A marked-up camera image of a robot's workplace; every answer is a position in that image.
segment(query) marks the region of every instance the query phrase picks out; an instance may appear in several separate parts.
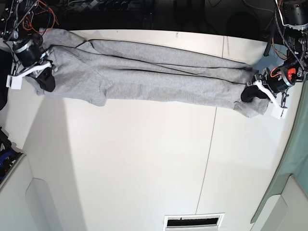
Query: air vent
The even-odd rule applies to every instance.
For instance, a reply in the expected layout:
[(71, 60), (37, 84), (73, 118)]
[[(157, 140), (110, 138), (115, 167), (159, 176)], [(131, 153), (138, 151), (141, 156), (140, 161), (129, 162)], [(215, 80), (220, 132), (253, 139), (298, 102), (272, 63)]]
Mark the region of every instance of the air vent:
[(163, 231), (219, 228), (224, 213), (188, 216), (165, 216)]

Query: black cable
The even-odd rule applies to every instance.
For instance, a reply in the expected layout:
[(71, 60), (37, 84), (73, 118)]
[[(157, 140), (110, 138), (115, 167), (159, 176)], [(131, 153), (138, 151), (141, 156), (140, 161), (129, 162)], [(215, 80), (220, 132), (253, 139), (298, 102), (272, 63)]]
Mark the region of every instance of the black cable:
[(204, 21), (204, 23), (206, 24), (206, 26), (207, 26), (207, 30), (206, 30), (206, 32), (204, 32), (205, 34), (207, 34), (207, 33), (209, 33), (210, 32), (210, 29), (212, 29), (213, 31), (214, 31), (214, 33), (216, 33), (216, 35), (219, 35), (219, 33), (218, 33), (218, 31), (213, 27), (213, 25), (212, 24), (210, 24), (208, 21), (207, 21), (207, 19), (206, 19), (206, 15), (205, 15), (205, 0), (202, 2), (203, 3), (203, 5), (202, 5), (202, 15), (203, 15), (203, 21)]
[(212, 5), (211, 0), (208, 0), (208, 2), (210, 3), (211, 7), (216, 7), (216, 6), (218, 6), (222, 2), (222, 0), (217, 2), (215, 5)]
[(254, 16), (256, 17), (256, 19), (258, 20), (258, 22), (259, 22), (259, 24), (261, 26), (261, 20), (260, 20), (259, 16), (257, 15), (256, 11), (254, 10), (254, 8), (252, 8), (251, 6), (247, 5), (244, 2), (244, 0), (242, 0), (242, 3), (243, 3), (244, 6), (248, 7), (251, 10), (251, 12), (254, 14)]
[(270, 51), (270, 48), (271, 48), (272, 38), (274, 37), (275, 32), (276, 32), (276, 23), (275, 23), (275, 21), (273, 20), (273, 21), (271, 22), (270, 34), (269, 34), (269, 37), (268, 37), (268, 43), (267, 43), (267, 45), (266, 45), (265, 51), (264, 51), (264, 53), (263, 53), (263, 56), (268, 56), (268, 55), (269, 55), (269, 51)]
[(7, 45), (7, 47), (10, 49), (10, 52), (11, 52), (11, 55), (12, 55), (12, 58), (13, 58), (13, 63), (16, 64), (17, 61), (16, 61), (16, 59), (15, 59), (13, 50), (12, 50), (11, 47), (7, 44), (6, 41), (3, 40), (3, 43), (4, 43), (5, 45)]
[(11, 32), (10, 36), (8, 37), (8, 39), (3, 40), (3, 41), (9, 41), (11, 39), (11, 37), (14, 34), (14, 31), (16, 30), (16, 28), (18, 28), (18, 26), (24, 21), (24, 19), (26, 18), (26, 16), (28, 15), (28, 13), (33, 9), (33, 7), (37, 4), (39, 0), (36, 0), (33, 5), (29, 8), (29, 10), (25, 13), (25, 15), (23, 16), (23, 18), (16, 24), (16, 26), (13, 28), (13, 31)]
[(278, 18), (277, 18), (277, 11), (275, 11), (275, 21), (276, 21), (276, 25), (277, 25), (277, 29), (278, 29), (278, 32), (283, 40), (283, 43), (285, 44), (285, 46), (290, 50), (290, 52), (292, 53), (292, 55), (296, 58), (296, 60), (298, 61), (299, 65), (301, 66), (301, 68), (303, 69), (303, 71), (305, 70), (304, 69), (304, 66), (302, 64), (302, 62), (299, 60), (299, 58), (297, 57), (297, 55), (294, 53), (294, 51), (291, 49), (289, 43), (287, 40), (285, 40), (283, 34), (282, 34), (282, 31), (280, 30), (280, 26), (279, 26), (279, 23), (278, 23)]
[(48, 23), (47, 23), (47, 26), (45, 27), (45, 30), (44, 30), (44, 32), (43, 32), (43, 34), (42, 34), (42, 36), (45, 34), (45, 32), (46, 32), (46, 30), (47, 30), (47, 28), (48, 28), (48, 26), (49, 26), (50, 19), (51, 19), (51, 12), (49, 11), (49, 19), (48, 19)]

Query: white panel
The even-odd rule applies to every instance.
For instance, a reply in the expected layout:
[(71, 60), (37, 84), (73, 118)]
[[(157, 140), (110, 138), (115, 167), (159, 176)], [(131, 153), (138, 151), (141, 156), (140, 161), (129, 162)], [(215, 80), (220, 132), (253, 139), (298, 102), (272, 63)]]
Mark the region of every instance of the white panel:
[(178, 48), (221, 57), (223, 36), (155, 30), (84, 30), (86, 39), (111, 39)]
[(63, 231), (50, 189), (44, 180), (32, 179), (26, 191), (26, 201), (40, 231)]
[(282, 192), (288, 206), (288, 215), (277, 231), (307, 230), (308, 197), (291, 176)]
[(0, 225), (4, 231), (39, 231), (26, 203), (32, 181), (27, 157), (23, 157), (0, 188)]
[(288, 213), (288, 208), (281, 195), (274, 195), (274, 196), (271, 196), (266, 201), (251, 231), (273, 231), (274, 229), (267, 230), (266, 229), (267, 227), (264, 227), (264, 225), (269, 220), (269, 217), (272, 215), (272, 212), (275, 211), (274, 209), (277, 209), (277, 208), (280, 209), (280, 211), (278, 211), (279, 215), (282, 214), (282, 216), (279, 216), (279, 217), (282, 217), (282, 219), (280, 219), (280, 222), (278, 222), (278, 225), (280, 225)]
[(158, 231), (164, 215), (196, 211), (214, 115), (185, 103), (45, 99), (24, 150), (64, 230)]
[[(262, 58), (265, 43), (230, 38), (224, 42), (224, 58), (263, 65), (277, 63)], [(265, 115), (248, 119), (230, 109), (218, 108), (213, 140), (198, 214), (225, 212), (224, 231), (247, 231), (288, 141), (302, 85), (289, 90), (288, 114), (277, 120)]]
[(261, 231), (277, 230), (281, 226), (287, 215), (288, 215), (288, 206), (281, 196), (278, 199), (276, 206), (273, 208), (272, 213), (265, 222)]

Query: white tabletop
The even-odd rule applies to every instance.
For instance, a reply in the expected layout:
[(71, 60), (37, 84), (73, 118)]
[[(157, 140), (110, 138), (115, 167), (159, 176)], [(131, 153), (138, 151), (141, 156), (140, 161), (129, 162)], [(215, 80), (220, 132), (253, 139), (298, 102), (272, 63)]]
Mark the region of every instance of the white tabletop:
[[(147, 30), (75, 31), (87, 39), (137, 41), (273, 68), (264, 42)], [(290, 89), (287, 118), (248, 119), (186, 103), (108, 100), (97, 107), (44, 99), (24, 82), (9, 91), (1, 125), (50, 186), (64, 230), (162, 229), (164, 215), (226, 213), (221, 230), (248, 231), (292, 129), (302, 86)]]

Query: gray sweatpants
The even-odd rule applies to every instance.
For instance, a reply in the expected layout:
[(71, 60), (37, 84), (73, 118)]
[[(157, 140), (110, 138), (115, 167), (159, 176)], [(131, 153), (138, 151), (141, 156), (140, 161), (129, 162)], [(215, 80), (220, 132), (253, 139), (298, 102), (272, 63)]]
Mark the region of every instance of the gray sweatpants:
[(53, 72), (53, 92), (27, 77), (38, 95), (82, 99), (97, 106), (107, 99), (179, 101), (226, 107), (247, 117), (263, 114), (269, 102), (241, 101), (246, 82), (255, 74), (243, 63), (136, 42), (85, 41), (60, 29), (46, 33), (43, 46), (53, 46), (49, 59), (58, 71)]

